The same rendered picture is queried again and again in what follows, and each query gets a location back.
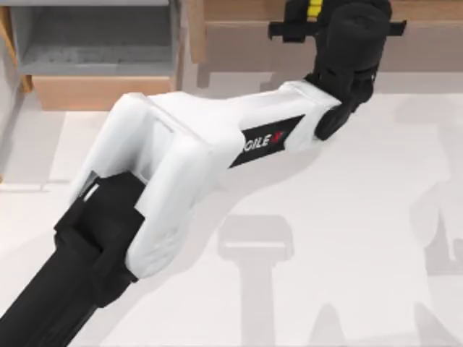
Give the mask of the pale wooden drawer front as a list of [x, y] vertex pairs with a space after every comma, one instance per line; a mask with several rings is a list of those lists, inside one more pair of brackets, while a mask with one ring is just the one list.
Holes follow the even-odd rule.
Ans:
[[34, 76], [33, 87], [47, 111], [108, 111], [125, 93], [155, 95], [175, 90], [170, 76]]

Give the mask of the grey pierced drawer inside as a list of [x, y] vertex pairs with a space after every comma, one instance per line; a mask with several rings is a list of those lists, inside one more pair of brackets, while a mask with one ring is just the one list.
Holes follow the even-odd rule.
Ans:
[[181, 0], [6, 0], [19, 71], [172, 76]]

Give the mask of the wooden cupboard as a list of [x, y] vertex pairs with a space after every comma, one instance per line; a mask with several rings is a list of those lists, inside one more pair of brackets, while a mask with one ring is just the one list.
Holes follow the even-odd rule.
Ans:
[[[20, 87], [26, 93], [35, 92], [32, 82], [34, 76], [19, 71], [10, 9], [5, 2], [6, 0], [0, 0], [0, 38], [6, 41], [7, 51], [19, 74]], [[207, 67], [207, 34], [211, 25], [264, 25], [267, 27], [268, 36], [268, 26], [271, 22], [316, 21], [307, 17], [285, 17], [285, 3], [286, 0], [181, 0], [177, 67], [170, 76], [175, 78], [175, 90], [182, 90], [186, 86], [186, 64], [196, 67], [197, 70], [191, 77], [192, 84], [199, 88], [207, 88], [210, 78], [215, 73], [234, 72], [217, 72]], [[463, 23], [463, 0], [323, 0], [318, 17], [343, 14], [348, 8], [359, 7], [371, 8], [377, 14], [384, 14], [391, 21], [407, 20], [407, 24]], [[285, 79], [297, 79], [311, 69], [320, 69], [322, 58], [333, 61], [335, 51], [343, 48], [350, 52], [349, 60], [357, 63], [357, 55], [370, 47], [366, 41], [329, 38], [324, 31], [315, 37], [306, 37], [301, 43], [308, 38], [315, 41], [312, 68], [306, 72], [269, 72], [272, 77], [270, 82], [263, 85], [264, 89]], [[463, 93], [463, 72], [382, 72], [381, 61], [377, 63], [377, 68], [380, 87], [393, 93]]]

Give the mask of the wooden cupboard drawer front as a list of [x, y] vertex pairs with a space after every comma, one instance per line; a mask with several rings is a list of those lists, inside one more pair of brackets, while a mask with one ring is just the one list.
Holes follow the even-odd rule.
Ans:
[[[315, 41], [268, 39], [264, 25], [208, 28], [207, 67], [220, 72], [306, 72]], [[463, 72], [463, 23], [410, 22], [402, 37], [387, 40], [382, 72]]]

